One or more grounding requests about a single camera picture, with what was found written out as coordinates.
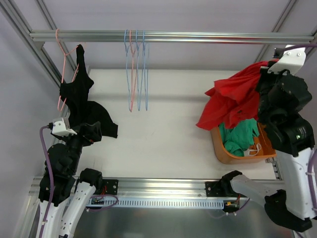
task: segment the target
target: black bracket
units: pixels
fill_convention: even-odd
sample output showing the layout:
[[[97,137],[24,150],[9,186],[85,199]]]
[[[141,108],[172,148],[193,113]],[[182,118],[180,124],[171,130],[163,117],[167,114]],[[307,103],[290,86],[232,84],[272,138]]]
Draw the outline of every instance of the black bracket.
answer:
[[[117,195],[118,194],[118,186],[119,180],[117,179],[103,179],[102,187],[96,190],[95,194],[101,194],[104,192],[105,194]]]
[[[238,197],[239,194],[233,191],[230,181],[242,173],[239,171],[232,171],[224,176],[219,181],[205,182],[207,197]]]

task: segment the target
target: laundry basket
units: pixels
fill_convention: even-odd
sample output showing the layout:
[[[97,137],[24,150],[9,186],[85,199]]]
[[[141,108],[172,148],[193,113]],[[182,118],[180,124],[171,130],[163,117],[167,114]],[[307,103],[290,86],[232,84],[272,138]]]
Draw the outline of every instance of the laundry basket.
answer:
[[[275,150],[272,148],[271,142],[268,139],[266,132],[264,131],[262,124],[258,123],[259,133],[258,137],[254,137],[255,144],[260,143],[262,148],[255,156],[239,157],[230,154],[223,146],[219,127],[215,127],[211,130],[211,137],[213,142],[214,152],[217,159],[223,164],[246,164],[246,163],[258,163],[270,157],[275,157]]]

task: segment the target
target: red shirt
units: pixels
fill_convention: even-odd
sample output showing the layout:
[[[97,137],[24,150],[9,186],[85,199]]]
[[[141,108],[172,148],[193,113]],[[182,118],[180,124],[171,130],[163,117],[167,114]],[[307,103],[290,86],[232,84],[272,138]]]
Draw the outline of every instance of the red shirt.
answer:
[[[196,125],[211,130],[222,122],[226,128],[234,128],[242,120],[257,120],[260,95],[255,88],[260,67],[267,63],[254,63],[228,79],[217,80],[214,88],[205,93],[211,98]]]

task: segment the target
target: clothes hanger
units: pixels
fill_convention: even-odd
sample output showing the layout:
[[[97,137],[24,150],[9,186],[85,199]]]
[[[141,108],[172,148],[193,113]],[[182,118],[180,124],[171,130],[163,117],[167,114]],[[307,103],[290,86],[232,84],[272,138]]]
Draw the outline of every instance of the clothes hanger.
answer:
[[[141,81],[141,88],[139,87],[139,53],[140,53],[140,45],[138,44],[138,30],[136,30],[135,33],[135,44],[136,44],[136,49],[137,49],[137,71],[136,71],[136,78],[137,78],[137,88],[138,88],[138,97],[137,97],[137,103],[138,103],[138,111],[141,109],[141,94],[142,94],[142,81]]]
[[[144,76],[144,91],[145,91],[145,109],[148,110],[148,103],[149,103],[149,57],[150,57],[150,44],[145,43],[145,31],[143,31],[142,37],[142,44],[143,44],[143,69],[142,69],[142,79],[141,84],[143,81]],[[146,62],[146,46],[148,45],[148,62]]]
[[[62,46],[61,46],[59,40],[58,40],[58,35],[57,35],[58,31],[59,31],[59,29],[56,29],[55,37],[56,37],[56,41],[57,41],[57,43],[58,43],[58,45],[59,45],[61,51],[62,51],[63,54],[64,54],[63,73],[62,73],[62,75],[61,75],[61,83],[64,83],[64,73],[65,73],[66,57],[67,57],[69,54],[71,54],[75,49],[77,49],[78,46],[76,46],[76,47],[73,48],[70,52],[68,52],[68,53],[66,54],[65,51],[63,50],[63,48],[62,48]],[[71,80],[72,82],[75,80],[76,74],[77,74],[77,72],[78,72],[78,66],[79,66],[79,65],[77,65],[77,68],[76,68],[76,70],[75,70],[74,76],[73,76],[73,78],[72,78],[72,80]],[[58,99],[57,110],[58,110],[59,112],[62,112],[63,109],[64,109],[65,102],[66,102],[66,99],[67,99],[67,98],[64,99],[64,102],[63,102],[63,105],[62,105],[61,108],[59,108],[60,99],[61,99],[61,96],[59,96],[59,99]]]
[[[129,48],[130,46],[127,46],[126,44],[126,34],[127,34],[127,30],[124,31],[124,47],[125,47],[125,54],[126,54],[126,61],[125,61],[125,72],[126,72],[126,76],[127,76],[127,85],[128,85],[128,106],[129,106],[129,110],[131,112],[131,90],[130,90],[130,80],[129,80],[129,74],[128,74],[128,56],[129,56]]]
[[[135,79],[133,80],[133,71],[134,71],[134,54],[136,52],[137,47],[132,47],[132,39],[131,39],[131,30],[129,32],[129,41],[130,41],[130,51],[132,56],[132,66],[131,66],[131,104],[130,104],[130,112],[133,110],[133,103],[134,103],[134,95],[135,95],[135,88],[136,88],[136,81],[137,81],[137,74],[135,74]]]

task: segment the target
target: green cloth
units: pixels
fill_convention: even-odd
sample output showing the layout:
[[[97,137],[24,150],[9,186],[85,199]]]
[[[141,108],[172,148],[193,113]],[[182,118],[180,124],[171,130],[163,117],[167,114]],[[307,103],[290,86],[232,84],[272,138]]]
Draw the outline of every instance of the green cloth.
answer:
[[[219,130],[225,149],[235,156],[244,156],[243,152],[254,145],[253,137],[259,136],[255,119],[243,120],[233,129],[226,129],[222,123]]]

